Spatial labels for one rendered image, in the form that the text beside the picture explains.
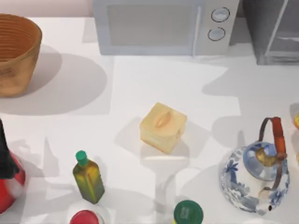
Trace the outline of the pale yellow bread block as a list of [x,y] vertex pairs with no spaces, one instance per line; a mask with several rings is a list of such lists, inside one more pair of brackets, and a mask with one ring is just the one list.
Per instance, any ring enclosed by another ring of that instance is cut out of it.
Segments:
[[140,123],[140,139],[169,154],[181,139],[186,121],[185,114],[158,102]]

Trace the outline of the pale microwave oven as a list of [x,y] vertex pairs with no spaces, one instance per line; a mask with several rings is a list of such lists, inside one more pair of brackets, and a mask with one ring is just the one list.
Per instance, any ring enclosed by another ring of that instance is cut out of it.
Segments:
[[[93,16],[103,55],[224,54],[229,46],[240,0],[93,0]],[[230,11],[224,22],[214,22],[213,10]],[[226,35],[213,42],[211,29]]]

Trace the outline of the green bottle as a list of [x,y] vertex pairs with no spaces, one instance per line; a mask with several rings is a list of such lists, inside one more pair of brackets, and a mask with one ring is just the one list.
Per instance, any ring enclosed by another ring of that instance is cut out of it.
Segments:
[[83,197],[92,204],[97,204],[105,193],[99,166],[87,157],[85,151],[76,152],[77,164],[73,175]]

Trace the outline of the microwave knob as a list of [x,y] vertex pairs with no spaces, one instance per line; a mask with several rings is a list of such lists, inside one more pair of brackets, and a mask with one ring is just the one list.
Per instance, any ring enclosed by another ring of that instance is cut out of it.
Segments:
[[211,18],[214,22],[224,22],[230,16],[230,11],[226,7],[220,7],[211,13]]
[[209,40],[213,42],[222,40],[225,37],[225,35],[226,35],[226,31],[221,27],[211,29],[207,33],[207,37],[209,38]]

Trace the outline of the green-lidded bottle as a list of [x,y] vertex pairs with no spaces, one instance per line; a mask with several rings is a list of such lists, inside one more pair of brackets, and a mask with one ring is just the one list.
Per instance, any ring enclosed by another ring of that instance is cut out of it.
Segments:
[[183,200],[174,209],[172,224],[202,224],[203,218],[204,213],[198,203]]

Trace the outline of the blue and white teapot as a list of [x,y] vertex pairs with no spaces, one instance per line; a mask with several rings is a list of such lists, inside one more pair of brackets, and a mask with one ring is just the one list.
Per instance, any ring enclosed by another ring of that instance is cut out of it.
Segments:
[[281,119],[265,118],[257,141],[232,152],[220,172],[225,198],[260,216],[276,209],[290,185]]

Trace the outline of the red-lidded jar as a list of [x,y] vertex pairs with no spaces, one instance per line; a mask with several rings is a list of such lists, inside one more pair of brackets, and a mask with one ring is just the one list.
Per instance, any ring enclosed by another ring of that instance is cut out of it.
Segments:
[[105,221],[101,215],[91,210],[81,210],[72,216],[69,224],[105,224]]

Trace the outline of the yellow and orange bowl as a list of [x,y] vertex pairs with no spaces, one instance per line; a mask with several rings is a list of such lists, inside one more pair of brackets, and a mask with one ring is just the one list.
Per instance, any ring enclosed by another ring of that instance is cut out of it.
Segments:
[[299,166],[299,103],[290,105],[290,117],[295,131],[292,134],[292,144],[295,152],[296,163]]

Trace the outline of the wooden basket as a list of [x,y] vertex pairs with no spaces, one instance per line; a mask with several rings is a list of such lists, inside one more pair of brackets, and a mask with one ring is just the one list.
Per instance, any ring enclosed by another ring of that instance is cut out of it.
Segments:
[[43,33],[32,20],[0,13],[0,97],[14,97],[28,87]]

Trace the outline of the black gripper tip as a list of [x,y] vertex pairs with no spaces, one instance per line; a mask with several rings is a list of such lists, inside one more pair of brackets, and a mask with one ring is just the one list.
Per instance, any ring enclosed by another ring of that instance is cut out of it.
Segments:
[[8,149],[3,123],[0,119],[0,179],[13,179],[19,171]]

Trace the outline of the red and white can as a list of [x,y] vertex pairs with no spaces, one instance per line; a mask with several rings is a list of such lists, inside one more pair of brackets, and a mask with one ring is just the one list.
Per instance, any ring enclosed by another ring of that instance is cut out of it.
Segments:
[[0,214],[13,205],[25,188],[26,172],[23,165],[14,153],[10,154],[20,171],[12,179],[0,179]]

